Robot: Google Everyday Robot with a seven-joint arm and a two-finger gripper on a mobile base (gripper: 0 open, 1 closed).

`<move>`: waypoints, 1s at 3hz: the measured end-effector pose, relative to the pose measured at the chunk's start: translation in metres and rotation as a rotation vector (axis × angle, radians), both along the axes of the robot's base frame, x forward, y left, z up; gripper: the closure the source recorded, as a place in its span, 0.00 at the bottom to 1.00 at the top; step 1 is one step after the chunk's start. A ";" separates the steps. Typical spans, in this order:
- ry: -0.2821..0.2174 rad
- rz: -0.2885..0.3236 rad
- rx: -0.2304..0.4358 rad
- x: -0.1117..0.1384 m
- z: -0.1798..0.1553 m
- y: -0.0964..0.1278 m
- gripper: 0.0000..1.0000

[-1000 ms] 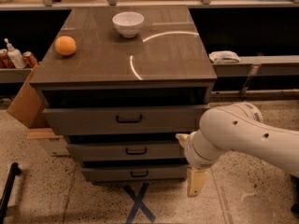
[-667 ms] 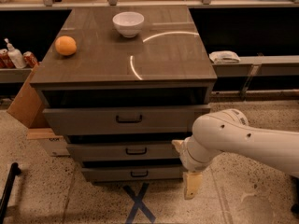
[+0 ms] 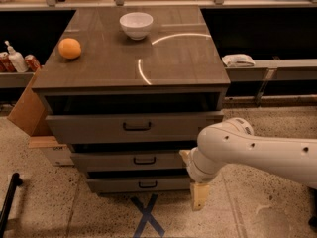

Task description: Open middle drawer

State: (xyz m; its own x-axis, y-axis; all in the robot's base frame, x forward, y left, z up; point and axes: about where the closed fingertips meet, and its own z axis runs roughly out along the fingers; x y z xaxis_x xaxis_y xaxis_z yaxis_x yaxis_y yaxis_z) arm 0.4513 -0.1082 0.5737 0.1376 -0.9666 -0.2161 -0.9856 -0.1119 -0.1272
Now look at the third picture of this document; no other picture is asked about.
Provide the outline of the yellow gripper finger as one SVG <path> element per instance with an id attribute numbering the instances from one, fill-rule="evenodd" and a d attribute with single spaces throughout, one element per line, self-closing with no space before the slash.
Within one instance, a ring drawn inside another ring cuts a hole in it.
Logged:
<path id="1" fill-rule="evenodd" d="M 209 196 L 210 185 L 208 183 L 192 182 L 190 184 L 191 207 L 193 211 L 201 210 Z"/>
<path id="2" fill-rule="evenodd" d="M 180 150 L 180 151 L 179 151 L 179 154 L 181 155 L 183 161 L 184 161 L 186 164 L 188 164 L 190 151 L 189 151 L 189 150 Z"/>

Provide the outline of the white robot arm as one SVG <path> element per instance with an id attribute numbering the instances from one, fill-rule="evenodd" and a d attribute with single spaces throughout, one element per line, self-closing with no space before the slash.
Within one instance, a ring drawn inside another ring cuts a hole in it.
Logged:
<path id="1" fill-rule="evenodd" d="M 197 146 L 181 150 L 191 178 L 191 207 L 205 206 L 209 182 L 227 164 L 250 166 L 310 188 L 317 188 L 317 140 L 260 137 L 243 118 L 231 118 L 201 130 Z"/>

